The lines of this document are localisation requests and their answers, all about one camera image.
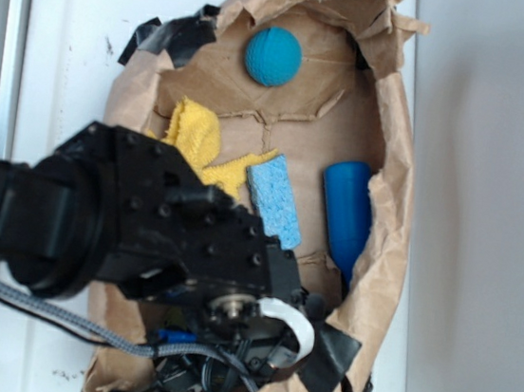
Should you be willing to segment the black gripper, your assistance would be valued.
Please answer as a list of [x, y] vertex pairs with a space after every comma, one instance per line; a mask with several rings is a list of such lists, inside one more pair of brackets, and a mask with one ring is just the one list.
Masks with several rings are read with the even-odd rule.
[[128, 299], [183, 308], [192, 338], [105, 341], [143, 358], [221, 362], [250, 391], [305, 359], [315, 331], [294, 254], [258, 216], [201, 183], [174, 147], [114, 126], [106, 148], [92, 276]]

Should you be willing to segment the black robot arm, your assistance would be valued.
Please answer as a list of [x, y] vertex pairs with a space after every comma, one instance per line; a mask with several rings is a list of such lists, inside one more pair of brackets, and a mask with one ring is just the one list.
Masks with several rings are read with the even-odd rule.
[[[315, 344], [293, 252], [175, 147], [92, 122], [33, 167], [0, 160], [0, 301], [143, 358], [197, 355], [250, 392]], [[92, 282], [184, 308], [137, 344], [54, 305]]]

